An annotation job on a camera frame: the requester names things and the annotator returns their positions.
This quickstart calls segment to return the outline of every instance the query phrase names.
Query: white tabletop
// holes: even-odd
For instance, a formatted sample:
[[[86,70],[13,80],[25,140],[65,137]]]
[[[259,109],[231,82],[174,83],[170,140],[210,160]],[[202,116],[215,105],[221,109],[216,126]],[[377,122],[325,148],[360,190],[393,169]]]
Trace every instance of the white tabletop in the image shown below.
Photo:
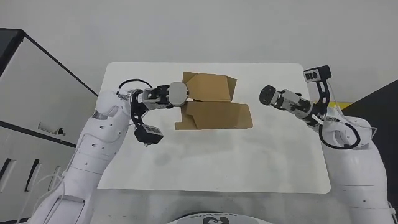
[[[144,147],[130,128],[123,145],[105,170],[99,189],[187,190],[219,192],[318,193],[330,191],[319,138],[303,121],[259,102],[266,85],[309,98],[303,68],[295,63],[111,63],[101,91],[115,90],[130,78],[152,86],[202,72],[238,79],[235,103],[246,103],[254,127],[176,131],[180,110],[150,111],[146,124],[164,134],[159,144]],[[139,82],[125,85],[145,88]]]

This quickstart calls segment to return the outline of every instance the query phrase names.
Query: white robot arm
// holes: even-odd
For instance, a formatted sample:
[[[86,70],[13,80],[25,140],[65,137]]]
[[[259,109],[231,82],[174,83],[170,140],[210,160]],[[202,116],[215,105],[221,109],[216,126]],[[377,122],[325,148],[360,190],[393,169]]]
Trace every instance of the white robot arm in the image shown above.
[[[105,168],[119,151],[130,120],[136,126],[134,134],[146,146],[157,144],[161,131],[142,122],[149,110],[172,108],[185,103],[185,84],[173,82],[145,90],[105,91],[96,102],[94,115],[87,121],[67,170],[62,175],[65,185],[52,192],[34,212],[29,224],[86,224],[93,214],[93,192]]]
[[[347,204],[352,223],[394,224],[395,211],[387,201],[386,170],[371,140],[370,124],[328,107],[329,66],[306,70],[304,77],[307,82],[317,83],[320,94],[317,103],[288,90],[276,91],[272,86],[261,91],[260,102],[294,114],[318,133],[332,193]]]

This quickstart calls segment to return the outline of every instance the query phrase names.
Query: metal handle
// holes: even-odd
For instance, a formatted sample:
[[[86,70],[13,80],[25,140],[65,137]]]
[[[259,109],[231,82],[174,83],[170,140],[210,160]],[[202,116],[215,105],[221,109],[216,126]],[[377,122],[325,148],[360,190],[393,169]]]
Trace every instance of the metal handle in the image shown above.
[[[66,132],[63,131],[63,128],[58,128],[55,131],[51,131],[51,130],[48,130],[45,127],[43,127],[41,122],[39,123],[39,126],[37,127],[37,129],[39,129],[41,131],[45,131],[46,133],[54,134],[54,135],[60,135],[60,136],[66,135]]]

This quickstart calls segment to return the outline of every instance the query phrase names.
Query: cardboard box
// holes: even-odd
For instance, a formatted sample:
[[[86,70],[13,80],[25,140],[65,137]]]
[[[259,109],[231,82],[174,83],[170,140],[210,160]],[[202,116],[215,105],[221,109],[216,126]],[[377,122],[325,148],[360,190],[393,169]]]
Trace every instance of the cardboard box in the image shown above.
[[[226,75],[184,72],[188,101],[181,107],[176,130],[247,129],[253,123],[247,104],[232,103],[236,79]]]

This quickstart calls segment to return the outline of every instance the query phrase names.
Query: yellow line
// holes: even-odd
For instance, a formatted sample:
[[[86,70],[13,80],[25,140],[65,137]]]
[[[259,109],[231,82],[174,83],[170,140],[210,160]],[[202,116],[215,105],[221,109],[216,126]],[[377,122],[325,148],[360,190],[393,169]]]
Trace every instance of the yellow line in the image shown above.
[[[344,108],[346,108],[347,106],[349,106],[349,105],[351,105],[352,103],[349,103],[349,102],[337,102],[337,105],[341,108],[341,109],[344,109]],[[329,103],[329,106],[331,106],[331,107],[334,107],[336,104],[334,103],[334,102],[330,102]]]

